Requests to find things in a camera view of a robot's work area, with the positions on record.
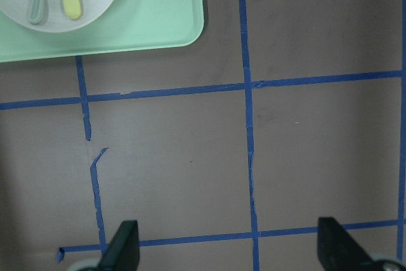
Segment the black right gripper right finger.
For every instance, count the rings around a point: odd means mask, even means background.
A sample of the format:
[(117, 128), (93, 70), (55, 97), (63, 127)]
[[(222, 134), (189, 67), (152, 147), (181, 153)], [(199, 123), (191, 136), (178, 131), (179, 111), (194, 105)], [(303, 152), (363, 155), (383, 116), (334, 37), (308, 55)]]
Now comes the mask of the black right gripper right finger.
[(317, 257), (324, 270), (378, 270), (378, 265), (333, 217), (320, 217)]

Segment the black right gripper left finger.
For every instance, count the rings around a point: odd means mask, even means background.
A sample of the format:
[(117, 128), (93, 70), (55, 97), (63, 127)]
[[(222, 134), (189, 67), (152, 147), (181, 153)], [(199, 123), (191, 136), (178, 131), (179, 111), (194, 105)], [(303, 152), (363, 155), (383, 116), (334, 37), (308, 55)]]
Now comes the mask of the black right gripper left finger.
[(96, 270), (136, 271), (140, 264), (138, 222), (123, 221), (115, 233)]

